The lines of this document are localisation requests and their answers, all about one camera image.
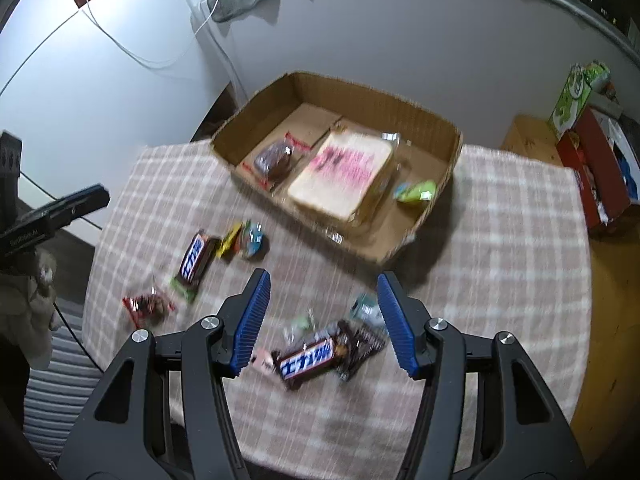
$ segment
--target blue and white label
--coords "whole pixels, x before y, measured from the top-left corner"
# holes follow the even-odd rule
[[[182,267],[180,268],[180,275],[187,281],[190,282],[193,278],[193,273],[195,271],[196,262],[200,256],[200,253],[204,249],[204,238],[201,235],[196,235],[191,243],[191,247],[189,247],[189,251],[187,255],[184,257],[184,261],[182,263]]]
[[[280,363],[280,373],[283,379],[292,379],[301,373],[331,360],[334,356],[334,340],[324,339],[305,350],[287,357]]]

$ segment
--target gloved hand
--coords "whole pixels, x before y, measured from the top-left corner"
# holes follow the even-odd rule
[[[53,307],[56,259],[36,249],[0,269],[0,333],[18,345],[31,368],[45,369],[51,359],[51,330],[60,326]]]

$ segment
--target tablecloth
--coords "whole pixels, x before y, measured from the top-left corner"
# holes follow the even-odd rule
[[[121,306],[152,280],[166,286],[197,229],[223,234],[236,219],[260,221],[263,261],[214,261],[194,304],[157,334],[184,330],[242,290],[256,266],[272,292],[257,346],[284,345],[283,324],[312,309],[319,324],[344,316],[376,272],[231,180],[206,141],[146,149],[117,199],[95,250],[82,333],[102,366],[133,326]],[[570,420],[587,362],[591,319],[588,241],[571,171],[465,146],[418,239],[392,268],[432,316],[461,332],[519,339]],[[476,390],[467,376],[458,467],[473,445]],[[391,345],[349,382],[327,373],[297,392],[246,368],[225,380],[240,449],[252,462],[300,478],[394,478],[420,404],[422,383],[398,367]],[[172,417],[182,422],[179,382]]]

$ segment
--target metal screw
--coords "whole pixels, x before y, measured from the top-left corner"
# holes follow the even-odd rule
[[[216,316],[207,316],[200,324],[207,330],[212,330],[220,324],[220,320]]]
[[[144,328],[140,328],[139,330],[136,330],[133,334],[131,334],[131,338],[136,343],[142,343],[146,340],[147,337],[149,337],[149,332],[147,332]]]
[[[449,323],[447,323],[441,317],[432,317],[429,320],[429,326],[434,330],[444,330],[447,326],[449,326]]]
[[[516,341],[515,336],[511,332],[500,332],[498,334],[498,341],[503,345],[512,345]]]

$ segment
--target table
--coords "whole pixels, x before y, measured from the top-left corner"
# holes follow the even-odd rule
[[[514,118],[502,149],[562,166],[545,121]],[[590,238],[593,296],[589,361],[571,426],[587,464],[626,425],[640,402],[640,233]]]
[[[235,219],[262,222],[270,250],[271,303],[257,345],[282,346],[286,320],[311,308],[319,324],[347,313],[377,272],[233,182],[206,142],[146,150],[102,232],[82,332],[106,366],[132,332],[120,306],[152,276],[177,272],[194,232],[223,233]],[[157,330],[184,330],[242,290],[258,264],[214,261],[196,302],[180,304]],[[587,237],[570,171],[504,152],[465,146],[418,239],[393,265],[408,293],[461,332],[512,331],[571,419],[586,366],[591,317]],[[469,376],[458,466],[473,442],[475,389]],[[422,384],[388,346],[349,383],[325,374],[298,392],[245,370],[225,382],[246,458],[302,478],[394,478],[413,429]],[[179,384],[172,417],[182,421]]]

